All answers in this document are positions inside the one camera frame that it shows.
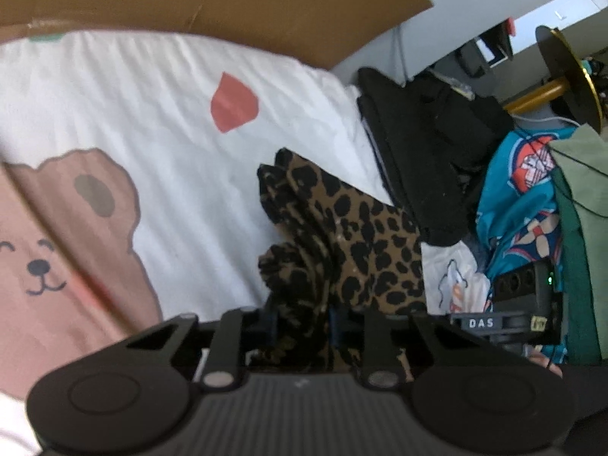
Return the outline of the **leopard print garment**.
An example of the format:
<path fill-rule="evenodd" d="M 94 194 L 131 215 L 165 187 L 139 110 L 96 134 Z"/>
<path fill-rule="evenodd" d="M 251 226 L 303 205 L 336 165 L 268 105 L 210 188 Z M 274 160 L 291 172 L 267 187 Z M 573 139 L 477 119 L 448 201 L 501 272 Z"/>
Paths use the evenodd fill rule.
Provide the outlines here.
<path fill-rule="evenodd" d="M 403 210 L 288 148 L 256 174 L 262 208 L 284 240 L 259 258 L 270 291 L 265 308 L 276 316 L 277 331 L 252 367 L 295 374 L 357 369 L 361 348 L 330 343 L 330 313 L 426 309 L 416 225 Z"/>

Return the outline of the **black folded clothes stack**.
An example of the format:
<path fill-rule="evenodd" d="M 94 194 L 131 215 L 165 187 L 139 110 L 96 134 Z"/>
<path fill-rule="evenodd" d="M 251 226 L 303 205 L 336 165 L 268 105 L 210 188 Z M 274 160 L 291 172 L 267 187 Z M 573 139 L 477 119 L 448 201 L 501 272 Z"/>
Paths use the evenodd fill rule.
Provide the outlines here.
<path fill-rule="evenodd" d="M 424 71 L 397 84 L 376 69 L 358 72 L 359 112 L 382 181 L 429 245 L 473 232 L 489 162 L 513 129 L 493 97 L 468 97 Z"/>

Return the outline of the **blue patterned garment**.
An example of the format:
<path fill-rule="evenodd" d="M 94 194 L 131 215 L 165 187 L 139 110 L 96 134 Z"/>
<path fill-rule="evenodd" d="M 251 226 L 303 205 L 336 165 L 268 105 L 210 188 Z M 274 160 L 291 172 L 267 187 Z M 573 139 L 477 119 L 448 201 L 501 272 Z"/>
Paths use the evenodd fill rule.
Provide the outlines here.
<path fill-rule="evenodd" d="M 563 289 L 563 233 L 550 176 L 556 163 L 548 144 L 573 133 L 572 127 L 516 127 L 492 157 L 476 213 L 477 238 L 488 254 L 484 273 L 489 281 L 547 258 L 556 269 L 553 284 Z"/>

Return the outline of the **green cloth bag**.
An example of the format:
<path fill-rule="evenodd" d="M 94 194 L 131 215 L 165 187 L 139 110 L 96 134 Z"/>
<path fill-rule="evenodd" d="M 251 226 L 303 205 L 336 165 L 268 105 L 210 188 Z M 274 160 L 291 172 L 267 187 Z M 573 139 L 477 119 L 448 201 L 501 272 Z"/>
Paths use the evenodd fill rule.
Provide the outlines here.
<path fill-rule="evenodd" d="M 607 142 L 591 127 L 549 143 L 563 232 L 568 361 L 607 361 Z"/>

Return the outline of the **white cartoon bear bedsheet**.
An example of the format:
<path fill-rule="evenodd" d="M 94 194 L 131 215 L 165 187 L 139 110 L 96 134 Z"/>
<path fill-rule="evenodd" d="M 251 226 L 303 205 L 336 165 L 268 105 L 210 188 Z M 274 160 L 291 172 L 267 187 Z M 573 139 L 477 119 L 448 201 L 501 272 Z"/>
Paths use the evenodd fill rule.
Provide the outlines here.
<path fill-rule="evenodd" d="M 39 447 L 46 372 L 175 315 L 260 307 L 284 236 L 257 171 L 281 148 L 381 202 L 359 92 L 208 37 L 74 32 L 1 48 L 1 451 Z"/>

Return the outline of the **round gold black table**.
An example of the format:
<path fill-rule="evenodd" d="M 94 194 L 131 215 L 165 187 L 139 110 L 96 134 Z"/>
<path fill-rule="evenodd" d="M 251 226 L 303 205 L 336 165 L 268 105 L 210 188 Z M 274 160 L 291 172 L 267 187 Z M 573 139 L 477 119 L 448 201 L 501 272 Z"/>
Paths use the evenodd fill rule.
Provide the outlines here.
<path fill-rule="evenodd" d="M 588 124 L 601 133 L 604 114 L 600 96 L 582 59 L 575 55 L 572 46 L 558 28 L 538 26 L 535 35 L 550 80 L 507 103 L 504 109 L 512 116 L 521 116 L 558 98 L 564 98 L 578 124 Z"/>

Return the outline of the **brown cardboard sheet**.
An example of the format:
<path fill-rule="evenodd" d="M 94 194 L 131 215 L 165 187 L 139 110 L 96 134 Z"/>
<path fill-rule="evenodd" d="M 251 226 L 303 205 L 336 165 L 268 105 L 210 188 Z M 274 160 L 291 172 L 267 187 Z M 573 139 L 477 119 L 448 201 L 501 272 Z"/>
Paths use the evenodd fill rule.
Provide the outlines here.
<path fill-rule="evenodd" d="M 330 69 L 431 0 L 1 0 L 4 42 L 84 29 L 199 34 Z"/>

